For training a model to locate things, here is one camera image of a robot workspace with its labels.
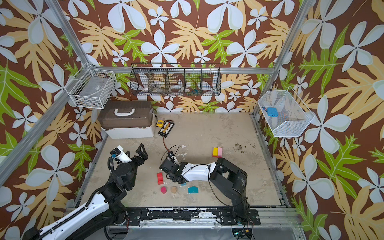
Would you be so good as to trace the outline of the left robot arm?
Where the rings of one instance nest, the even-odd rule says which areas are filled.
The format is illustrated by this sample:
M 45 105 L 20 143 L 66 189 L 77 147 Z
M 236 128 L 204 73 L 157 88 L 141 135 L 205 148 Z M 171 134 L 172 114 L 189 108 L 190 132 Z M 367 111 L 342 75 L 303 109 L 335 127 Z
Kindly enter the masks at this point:
M 108 181 L 96 189 L 88 201 L 60 220 L 37 229 L 28 229 L 24 240 L 83 240 L 99 229 L 126 221 L 127 210 L 121 203 L 128 191 L 135 186 L 138 167 L 149 158 L 143 144 L 136 155 L 121 146 L 111 152 L 108 159 Z

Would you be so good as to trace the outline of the yellow wood block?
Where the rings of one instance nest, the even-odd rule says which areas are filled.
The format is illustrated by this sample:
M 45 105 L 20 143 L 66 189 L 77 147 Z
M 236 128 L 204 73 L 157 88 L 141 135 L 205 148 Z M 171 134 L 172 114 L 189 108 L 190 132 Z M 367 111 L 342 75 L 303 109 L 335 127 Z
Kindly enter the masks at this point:
M 213 156 L 213 157 L 218 157 L 218 153 L 219 153 L 219 148 L 214 147 L 214 148 L 213 148 L 213 154 L 212 154 L 212 156 Z

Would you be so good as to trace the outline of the red arch block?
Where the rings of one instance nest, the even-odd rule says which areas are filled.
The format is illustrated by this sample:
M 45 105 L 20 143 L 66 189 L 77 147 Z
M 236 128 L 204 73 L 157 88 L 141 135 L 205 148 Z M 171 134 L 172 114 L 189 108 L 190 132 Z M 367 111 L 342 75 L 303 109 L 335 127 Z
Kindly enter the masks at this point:
M 158 185 L 163 185 L 164 184 L 163 173 L 157 173 L 157 181 L 158 181 Z

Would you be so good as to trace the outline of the pink wood block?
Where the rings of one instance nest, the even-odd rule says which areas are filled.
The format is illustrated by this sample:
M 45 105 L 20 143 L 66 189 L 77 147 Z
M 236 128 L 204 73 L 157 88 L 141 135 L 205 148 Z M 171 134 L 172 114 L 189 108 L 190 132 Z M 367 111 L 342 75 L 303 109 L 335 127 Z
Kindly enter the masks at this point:
M 221 158 L 223 155 L 223 149 L 221 147 L 218 148 L 218 157 Z

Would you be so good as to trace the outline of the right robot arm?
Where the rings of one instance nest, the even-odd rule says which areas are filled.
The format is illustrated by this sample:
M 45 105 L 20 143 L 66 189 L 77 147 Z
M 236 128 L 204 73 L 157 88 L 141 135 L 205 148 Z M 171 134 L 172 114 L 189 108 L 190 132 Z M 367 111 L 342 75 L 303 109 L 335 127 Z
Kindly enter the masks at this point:
M 228 205 L 231 215 L 238 224 L 246 224 L 250 205 L 247 202 L 247 173 L 225 158 L 218 158 L 210 164 L 178 163 L 175 158 L 166 157 L 160 163 L 162 170 L 174 183 L 184 184 L 192 181 L 207 181 L 215 186 L 225 197 L 231 200 Z

